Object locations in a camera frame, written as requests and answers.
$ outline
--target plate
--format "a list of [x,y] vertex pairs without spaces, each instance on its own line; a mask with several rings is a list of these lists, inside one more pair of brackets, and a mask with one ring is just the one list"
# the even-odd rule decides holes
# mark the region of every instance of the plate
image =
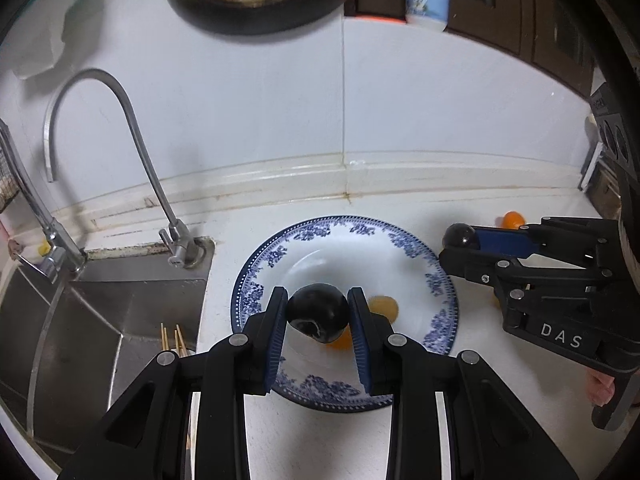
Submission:
[[[438,354],[451,350],[458,329],[458,301],[438,257],[401,228],[359,216],[307,220],[263,243],[236,279],[233,331],[241,332],[251,314],[266,309],[275,286],[285,287],[292,296],[310,283],[329,283],[344,295],[360,286],[367,299],[391,296],[399,306],[395,332]],[[333,349],[291,326],[273,389],[325,412],[363,412],[391,403],[391,396],[371,397],[364,392],[353,350]]]

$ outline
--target blue floral pattern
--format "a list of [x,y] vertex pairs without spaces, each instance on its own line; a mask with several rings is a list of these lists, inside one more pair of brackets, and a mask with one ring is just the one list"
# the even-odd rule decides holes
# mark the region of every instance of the blue floral pattern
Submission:
[[426,251],[429,251],[429,248],[425,244],[409,233],[395,232],[389,233],[388,236],[393,245],[404,250],[404,254],[409,258],[417,258],[418,256],[423,255]]
[[349,229],[349,232],[356,233],[359,235],[371,236],[373,233],[376,232],[376,228],[372,226],[368,226],[365,223],[361,222],[361,223],[353,224],[353,227]]
[[450,349],[444,344],[446,338],[443,336],[451,332],[453,323],[455,320],[443,308],[431,320],[431,331],[424,336],[422,345],[430,352],[448,354]]
[[273,267],[276,266],[276,264],[282,259],[285,254],[287,254],[287,248],[281,245],[277,246],[274,250],[267,252],[265,259],[268,266],[273,269]]
[[434,296],[438,297],[444,294],[442,288],[445,284],[446,276],[431,272],[430,274],[425,274],[424,277],[427,279],[427,286]]
[[[458,328],[458,301],[449,277],[438,264],[436,254],[418,238],[398,227],[355,216],[325,217],[302,222],[284,229],[261,245],[247,260],[236,280],[231,305],[234,332],[241,332],[248,317],[262,311],[264,286],[257,282],[258,275],[265,267],[273,269],[287,256],[286,244],[291,240],[306,242],[317,237],[325,238],[336,226],[349,227],[350,233],[367,237],[380,229],[407,257],[420,257],[433,267],[431,272],[425,274],[426,285],[434,297],[444,296],[445,299],[442,309],[431,319],[431,330],[422,344],[432,352],[448,354]],[[356,386],[342,381],[330,383],[311,374],[300,380],[290,378],[283,370],[284,361],[285,358],[281,357],[273,389],[304,406],[329,412],[361,412],[392,402],[392,396],[369,397]]]

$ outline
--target orange ball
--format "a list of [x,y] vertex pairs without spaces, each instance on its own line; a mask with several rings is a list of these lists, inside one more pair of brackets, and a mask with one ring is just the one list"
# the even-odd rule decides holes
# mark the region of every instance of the orange ball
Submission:
[[521,225],[526,224],[527,221],[517,211],[509,211],[503,218],[500,227],[503,229],[519,229]]
[[374,296],[369,298],[369,310],[382,314],[393,323],[398,318],[398,302],[389,296]]
[[344,329],[344,332],[340,334],[340,337],[331,343],[327,343],[327,346],[334,348],[335,350],[348,350],[353,347],[353,341],[351,340],[351,330],[349,325]]

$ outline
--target human hand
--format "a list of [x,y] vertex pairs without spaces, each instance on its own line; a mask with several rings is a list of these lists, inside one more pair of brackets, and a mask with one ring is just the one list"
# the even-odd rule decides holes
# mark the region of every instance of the human hand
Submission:
[[587,368],[585,391],[592,404],[604,406],[613,398],[613,394],[616,391],[613,377]]

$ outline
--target white countertop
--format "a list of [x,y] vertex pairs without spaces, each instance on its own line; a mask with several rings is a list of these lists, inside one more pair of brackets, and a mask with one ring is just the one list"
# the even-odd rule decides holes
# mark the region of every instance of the white countertop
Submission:
[[[527,221],[542,216],[597,216],[577,190],[475,190],[388,194],[349,200],[309,200],[220,212],[203,226],[216,239],[198,351],[231,333],[230,300],[245,260],[271,235],[317,216],[353,214],[379,218],[406,229],[435,251],[456,221],[495,225],[508,210]],[[536,417],[581,479],[592,479],[624,439],[591,424],[584,395],[584,367],[502,330],[490,288],[453,278],[460,327],[452,354],[479,352]],[[384,478],[390,408],[357,414],[315,412],[278,394],[245,397],[246,435],[255,480]]]

